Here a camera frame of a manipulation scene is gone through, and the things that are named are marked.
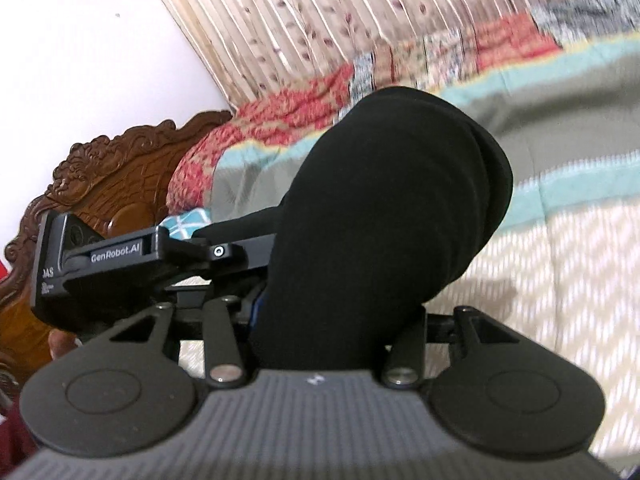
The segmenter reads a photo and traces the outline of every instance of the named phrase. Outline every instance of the leaf pattern curtain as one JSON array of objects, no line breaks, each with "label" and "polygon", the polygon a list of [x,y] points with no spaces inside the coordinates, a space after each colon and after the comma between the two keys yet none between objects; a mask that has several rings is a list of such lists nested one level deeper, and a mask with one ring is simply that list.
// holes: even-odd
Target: leaf pattern curtain
[{"label": "leaf pattern curtain", "polygon": [[376,43],[564,0],[163,0],[232,106],[325,75]]}]

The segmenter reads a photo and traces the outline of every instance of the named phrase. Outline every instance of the ornate wood carving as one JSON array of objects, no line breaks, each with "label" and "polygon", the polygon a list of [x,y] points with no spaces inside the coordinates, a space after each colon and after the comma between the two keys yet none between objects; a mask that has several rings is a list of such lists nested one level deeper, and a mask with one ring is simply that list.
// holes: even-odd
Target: ornate wood carving
[{"label": "ornate wood carving", "polygon": [[17,237],[4,250],[12,271],[0,281],[0,369],[22,383],[48,359],[48,327],[31,315],[28,306],[41,214],[49,209],[72,210],[104,236],[161,221],[166,216],[169,180],[184,153],[230,118],[227,111],[203,112],[180,129],[173,121],[164,121],[71,147],[54,170],[53,183],[29,204]]}]

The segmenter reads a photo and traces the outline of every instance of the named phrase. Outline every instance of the beige curtain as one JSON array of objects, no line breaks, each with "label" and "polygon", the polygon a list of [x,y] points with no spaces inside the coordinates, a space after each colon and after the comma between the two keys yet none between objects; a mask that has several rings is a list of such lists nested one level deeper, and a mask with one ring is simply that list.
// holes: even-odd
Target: beige curtain
[{"label": "beige curtain", "polygon": [[563,0],[163,0],[235,107],[322,75],[376,42]]}]

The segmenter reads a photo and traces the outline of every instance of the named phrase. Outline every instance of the beige zigzag pattern fabric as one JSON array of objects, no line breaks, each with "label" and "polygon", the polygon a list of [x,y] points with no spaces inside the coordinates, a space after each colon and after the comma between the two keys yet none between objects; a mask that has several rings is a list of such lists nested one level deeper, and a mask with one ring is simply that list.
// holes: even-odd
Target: beige zigzag pattern fabric
[{"label": "beige zigzag pattern fabric", "polygon": [[[587,370],[607,397],[591,450],[640,452],[640,200],[560,212],[494,237],[467,272],[427,304],[471,304]],[[432,348],[428,374],[448,365]]]}]

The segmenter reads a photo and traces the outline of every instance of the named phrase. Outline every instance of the turquoise checkered fabric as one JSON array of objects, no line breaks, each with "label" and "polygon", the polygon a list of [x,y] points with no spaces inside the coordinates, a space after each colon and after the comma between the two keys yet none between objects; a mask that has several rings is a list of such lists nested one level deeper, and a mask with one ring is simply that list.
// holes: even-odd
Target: turquoise checkered fabric
[{"label": "turquoise checkered fabric", "polygon": [[169,229],[171,238],[186,240],[191,238],[196,229],[211,224],[209,211],[201,207],[192,209],[186,213],[176,216],[168,216],[160,222],[162,227]]}]

